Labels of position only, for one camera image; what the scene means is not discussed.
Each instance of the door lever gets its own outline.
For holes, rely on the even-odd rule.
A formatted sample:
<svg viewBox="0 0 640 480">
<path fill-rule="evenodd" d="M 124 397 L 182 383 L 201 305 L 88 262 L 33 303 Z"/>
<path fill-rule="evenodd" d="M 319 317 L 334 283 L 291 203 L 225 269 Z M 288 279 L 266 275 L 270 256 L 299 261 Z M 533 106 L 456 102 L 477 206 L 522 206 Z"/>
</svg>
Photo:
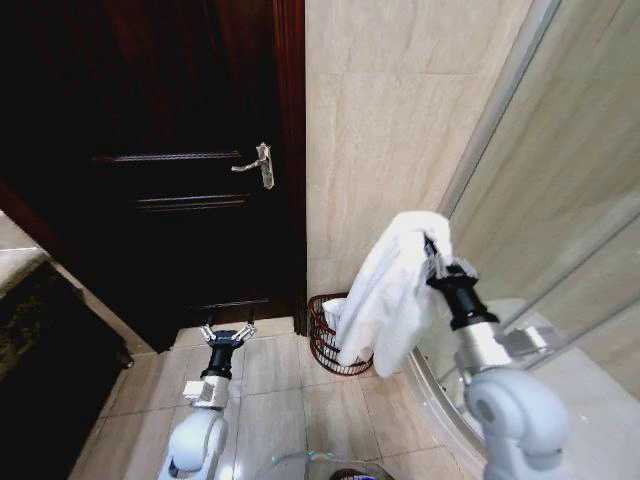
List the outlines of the door lever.
<svg viewBox="0 0 640 480">
<path fill-rule="evenodd" d="M 262 184 L 267 190 L 271 190 L 275 185 L 273 178 L 273 164 L 271 163 L 271 147 L 264 142 L 256 147 L 258 159 L 249 165 L 234 165 L 232 172 L 246 172 L 252 168 L 260 167 L 262 170 Z"/>
</svg>

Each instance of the beige floor tile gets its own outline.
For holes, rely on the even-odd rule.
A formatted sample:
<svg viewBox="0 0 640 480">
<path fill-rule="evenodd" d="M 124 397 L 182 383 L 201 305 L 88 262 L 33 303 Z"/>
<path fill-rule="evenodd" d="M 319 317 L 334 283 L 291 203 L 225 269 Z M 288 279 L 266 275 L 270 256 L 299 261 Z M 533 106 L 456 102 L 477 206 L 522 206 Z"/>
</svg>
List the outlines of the beige floor tile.
<svg viewBox="0 0 640 480">
<path fill-rule="evenodd" d="M 91 455 L 91 452 L 93 451 L 94 447 L 96 446 L 96 442 L 98 441 L 98 436 L 100 435 L 100 430 L 102 430 L 102 427 L 104 426 L 105 421 L 106 419 L 104 418 L 98 418 L 96 423 L 93 425 L 93 428 L 91 429 L 91 432 L 89 432 L 89 436 L 87 437 L 87 440 L 84 442 L 84 447 L 82 447 L 82 451 L 80 452 L 80 455 L 76 460 L 76 464 L 74 465 L 68 480 L 78 480 L 79 478 L 82 478 L 82 471 L 84 469 L 84 465 L 87 459 L 89 458 L 89 456 Z"/>
<path fill-rule="evenodd" d="M 265 318 L 256 320 L 256 338 L 274 337 L 294 333 L 293 317 Z"/>
<path fill-rule="evenodd" d="M 257 338 L 244 349 L 243 396 L 301 386 L 296 335 Z"/>
<path fill-rule="evenodd" d="M 152 480 L 158 475 L 174 409 L 105 419 L 81 479 Z"/>
<path fill-rule="evenodd" d="M 304 410 L 311 450 L 340 458 L 380 456 L 359 381 L 305 387 Z"/>
<path fill-rule="evenodd" d="M 116 395 L 111 415 L 175 407 L 182 401 L 189 349 L 135 357 Z"/>
<path fill-rule="evenodd" d="M 229 383 L 229 396 L 239 397 L 242 390 L 242 374 L 244 370 L 244 347 L 239 348 L 233 352 L 231 357 L 231 382 Z M 209 365 L 209 359 L 211 358 L 211 347 L 209 345 L 201 345 L 198 347 L 189 347 L 189 361 L 187 363 L 187 371 L 185 374 L 184 383 L 187 380 L 199 380 L 202 371 Z M 189 402 L 184 398 L 181 399 L 181 405 L 187 405 Z"/>
<path fill-rule="evenodd" d="M 190 406 L 176 407 L 173 419 L 171 421 L 171 428 L 169 432 L 173 432 L 180 422 L 189 416 L 193 412 L 193 408 Z M 238 440 L 238 418 L 240 415 L 240 398 L 230 398 L 227 403 L 227 408 L 224 411 L 224 418 L 227 421 L 229 427 L 227 433 L 227 444 L 218 460 L 218 467 L 216 469 L 215 480 L 232 480 L 233 467 L 236 458 L 236 445 Z M 166 458 L 168 441 L 165 445 L 162 458 Z"/>
<path fill-rule="evenodd" d="M 118 392 L 120 391 L 120 388 L 122 388 L 122 384 L 124 383 L 124 378 L 127 376 L 127 372 L 128 370 L 122 370 L 118 374 L 116 383 L 113 384 L 111 393 L 109 393 L 109 397 L 107 397 L 107 400 L 104 402 L 104 405 L 102 406 L 102 410 L 100 410 L 100 415 L 98 415 L 99 418 L 108 417 L 109 414 L 111 413 L 111 409 L 113 408 L 113 404 L 116 401 L 116 397 L 118 396 Z"/>
<path fill-rule="evenodd" d="M 319 385 L 322 383 L 345 382 L 355 377 L 336 375 L 324 368 L 311 354 L 309 350 L 309 338 L 298 336 L 298 356 L 300 357 L 300 372 L 302 385 Z"/>
<path fill-rule="evenodd" d="M 458 464 L 445 447 L 385 457 L 384 465 L 410 480 L 462 480 Z"/>
<path fill-rule="evenodd" d="M 253 480 L 272 457 L 307 450 L 300 389 L 242 397 L 234 480 Z"/>
<path fill-rule="evenodd" d="M 438 445 L 422 420 L 417 400 L 402 373 L 389 378 L 361 378 L 360 385 L 383 456 Z"/>
</svg>

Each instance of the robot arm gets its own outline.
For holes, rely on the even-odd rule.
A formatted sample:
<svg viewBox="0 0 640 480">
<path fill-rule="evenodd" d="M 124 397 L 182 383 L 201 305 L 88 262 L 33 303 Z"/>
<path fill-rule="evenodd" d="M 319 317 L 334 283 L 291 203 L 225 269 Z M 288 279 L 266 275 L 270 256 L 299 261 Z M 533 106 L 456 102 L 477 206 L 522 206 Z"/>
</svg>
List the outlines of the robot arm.
<svg viewBox="0 0 640 480">
<path fill-rule="evenodd" d="M 454 355 L 465 382 L 465 403 L 482 425 L 488 450 L 485 480 L 569 480 L 562 448 L 569 437 L 564 404 L 542 382 L 513 368 L 513 357 L 552 348 L 549 331 L 505 335 L 474 290 L 475 270 L 463 259 L 446 265 L 426 239 L 427 284 L 439 290 L 453 314 L 459 340 Z"/>
<path fill-rule="evenodd" d="M 211 347 L 211 359 L 202 371 L 201 379 L 188 381 L 185 386 L 183 395 L 195 410 L 171 434 L 159 480 L 215 478 L 218 459 L 227 442 L 227 422 L 223 415 L 229 399 L 231 358 L 233 352 L 256 332 L 253 311 L 251 319 L 240 331 L 214 332 L 208 325 L 201 330 Z"/>
</svg>

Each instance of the door panel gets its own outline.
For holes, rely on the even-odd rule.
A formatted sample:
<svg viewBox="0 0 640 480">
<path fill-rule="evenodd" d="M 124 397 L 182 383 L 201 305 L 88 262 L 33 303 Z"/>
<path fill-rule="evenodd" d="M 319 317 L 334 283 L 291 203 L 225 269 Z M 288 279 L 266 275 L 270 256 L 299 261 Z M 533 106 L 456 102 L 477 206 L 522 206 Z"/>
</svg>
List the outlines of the door panel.
<svg viewBox="0 0 640 480">
<path fill-rule="evenodd" d="M 3 176 L 59 235 L 68 267 L 156 349 L 214 305 L 302 317 L 304 158 L 283 136 L 300 136 L 288 95 L 304 102 L 284 83 L 304 66 L 284 49 L 300 35 L 294 4 L 10 4 L 24 73 L 15 139 L 31 148 Z M 259 168 L 231 172 L 263 141 L 272 190 Z"/>
</svg>

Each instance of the red wicker basket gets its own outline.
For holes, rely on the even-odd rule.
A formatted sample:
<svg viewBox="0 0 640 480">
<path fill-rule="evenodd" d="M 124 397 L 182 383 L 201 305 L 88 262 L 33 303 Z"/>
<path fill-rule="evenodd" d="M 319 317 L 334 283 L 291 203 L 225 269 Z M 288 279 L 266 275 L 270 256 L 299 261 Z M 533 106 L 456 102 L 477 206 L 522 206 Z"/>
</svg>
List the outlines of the red wicker basket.
<svg viewBox="0 0 640 480">
<path fill-rule="evenodd" d="M 366 362 L 358 359 L 356 363 L 348 367 L 343 367 L 336 360 L 338 353 L 340 353 L 340 349 L 335 344 L 336 332 L 329 328 L 324 319 L 322 303 L 332 298 L 344 298 L 346 296 L 346 293 L 334 293 L 332 295 L 311 297 L 308 309 L 311 316 L 311 340 L 309 341 L 311 353 L 318 363 L 330 372 L 348 376 L 364 372 L 373 364 L 373 357 Z"/>
</svg>

